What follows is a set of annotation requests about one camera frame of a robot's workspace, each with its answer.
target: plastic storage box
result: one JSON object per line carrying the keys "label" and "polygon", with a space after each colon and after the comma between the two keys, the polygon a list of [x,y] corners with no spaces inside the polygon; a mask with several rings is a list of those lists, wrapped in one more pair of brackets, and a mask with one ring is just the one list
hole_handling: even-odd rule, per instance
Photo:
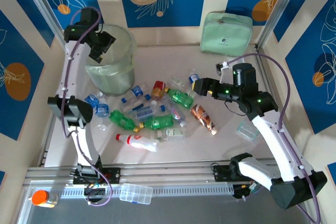
{"label": "plastic storage box", "polygon": [[139,186],[133,184],[123,184],[119,199],[135,204],[149,205],[152,200],[153,188],[149,186]]}

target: robotic arm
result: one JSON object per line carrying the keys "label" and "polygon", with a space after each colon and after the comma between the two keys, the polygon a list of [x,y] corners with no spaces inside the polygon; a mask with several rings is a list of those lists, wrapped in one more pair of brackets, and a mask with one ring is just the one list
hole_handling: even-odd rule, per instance
{"label": "robotic arm", "polygon": [[[93,144],[93,139],[89,127],[89,123],[93,116],[91,105],[84,102],[80,94],[82,92],[82,74],[85,69],[88,57],[100,63],[101,55],[110,48],[111,44],[116,40],[114,37],[103,31],[97,33],[98,24],[91,30],[76,47],[73,57],[70,57],[71,52],[74,50],[76,43],[80,37],[97,21],[99,15],[91,8],[81,10],[80,21],[74,25],[69,25],[65,29],[65,63],[63,67],[61,83],[56,92],[55,97],[48,98],[48,105],[51,107],[54,114],[60,119],[64,120],[65,126],[71,132],[72,138],[78,154],[78,165],[74,172],[74,184],[88,184],[93,181],[99,181],[101,176],[96,170],[92,168],[90,163],[84,158],[81,153],[94,164],[95,168],[103,174],[108,174],[102,168],[100,156]],[[71,71],[68,69],[68,62],[71,62]],[[61,104],[65,82],[67,82],[67,91],[65,97],[64,118],[62,118]]]}
{"label": "robotic arm", "polygon": [[[218,73],[222,74],[223,69],[223,64],[217,65]],[[228,181],[240,177],[252,178],[270,190],[276,203],[283,209],[312,198],[302,169],[307,171],[316,193],[326,184],[327,178],[323,172],[313,170],[284,125],[281,131],[278,130],[278,106],[268,92],[258,90],[255,69],[249,63],[239,63],[233,66],[233,84],[222,83],[222,78],[223,75],[221,81],[211,78],[197,80],[194,91],[204,96],[210,91],[214,99],[238,103],[239,109],[264,137],[280,170],[279,173],[257,161],[252,155],[244,153],[231,159]],[[295,153],[289,150],[282,134],[286,136]],[[298,165],[295,154],[300,158],[302,165]]]}

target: green plastic bottle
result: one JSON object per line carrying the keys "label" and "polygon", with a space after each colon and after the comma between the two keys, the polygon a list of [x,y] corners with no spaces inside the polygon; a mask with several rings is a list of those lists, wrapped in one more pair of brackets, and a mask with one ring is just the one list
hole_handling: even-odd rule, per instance
{"label": "green plastic bottle", "polygon": [[158,116],[149,118],[144,123],[140,123],[140,128],[149,128],[152,130],[172,127],[174,125],[172,115]]}
{"label": "green plastic bottle", "polygon": [[191,105],[193,105],[194,99],[178,89],[165,88],[164,91],[174,102],[179,103],[187,109],[190,109]]}
{"label": "green plastic bottle", "polygon": [[132,119],[124,116],[123,113],[121,113],[119,110],[113,110],[109,119],[111,120],[111,122],[122,127],[124,130],[138,132],[140,129],[135,125]]}

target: orange cap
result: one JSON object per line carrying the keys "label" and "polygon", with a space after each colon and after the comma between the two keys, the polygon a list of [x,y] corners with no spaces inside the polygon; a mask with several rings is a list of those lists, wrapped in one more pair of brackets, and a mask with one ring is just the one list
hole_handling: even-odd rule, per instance
{"label": "orange cap", "polygon": [[34,193],[33,197],[31,198],[31,202],[35,206],[38,206],[45,204],[48,199],[49,199],[49,193],[44,190],[39,190]]}

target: green pouch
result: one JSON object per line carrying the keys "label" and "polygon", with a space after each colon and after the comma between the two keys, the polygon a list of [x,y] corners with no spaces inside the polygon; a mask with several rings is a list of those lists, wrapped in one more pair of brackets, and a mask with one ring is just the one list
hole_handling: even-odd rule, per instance
{"label": "green pouch", "polygon": [[210,54],[241,56],[251,40],[252,19],[230,13],[206,15],[201,51]]}

